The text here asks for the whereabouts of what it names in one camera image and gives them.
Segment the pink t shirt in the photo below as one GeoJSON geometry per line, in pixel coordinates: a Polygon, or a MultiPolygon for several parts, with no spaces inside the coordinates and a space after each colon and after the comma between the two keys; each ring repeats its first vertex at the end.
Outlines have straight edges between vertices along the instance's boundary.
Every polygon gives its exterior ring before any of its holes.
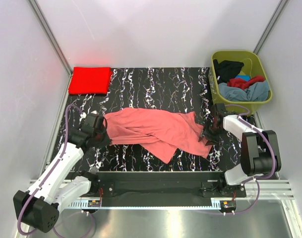
{"type": "Polygon", "coordinates": [[[124,108],[108,113],[107,133],[113,145],[139,144],[165,164],[175,151],[206,158],[211,150],[195,121],[195,112],[171,113],[157,109],[124,108]]]}

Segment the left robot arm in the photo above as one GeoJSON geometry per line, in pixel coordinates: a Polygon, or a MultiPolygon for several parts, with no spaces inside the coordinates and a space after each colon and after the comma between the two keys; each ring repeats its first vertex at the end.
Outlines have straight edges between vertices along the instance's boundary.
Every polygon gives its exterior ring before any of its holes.
{"type": "Polygon", "coordinates": [[[82,195],[94,196],[100,189],[96,173],[79,172],[65,187],[61,184],[73,166],[94,147],[110,145],[108,123],[104,116],[88,114],[84,123],[66,130],[66,141],[42,173],[26,190],[17,191],[13,197],[17,228],[20,234],[29,235],[21,228],[25,223],[44,233],[54,228],[60,213],[82,195]]]}

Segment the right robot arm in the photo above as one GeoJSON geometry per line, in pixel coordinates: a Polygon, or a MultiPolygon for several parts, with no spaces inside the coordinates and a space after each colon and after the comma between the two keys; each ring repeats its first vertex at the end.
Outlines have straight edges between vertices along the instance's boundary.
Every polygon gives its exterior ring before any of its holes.
{"type": "Polygon", "coordinates": [[[204,181],[203,197],[245,197],[245,184],[253,179],[268,179],[281,169],[277,135],[272,130],[260,129],[242,116],[227,110],[227,105],[212,106],[212,121],[203,130],[206,145],[215,145],[220,135],[229,132],[241,142],[240,164],[222,172],[216,182],[204,181]]]}

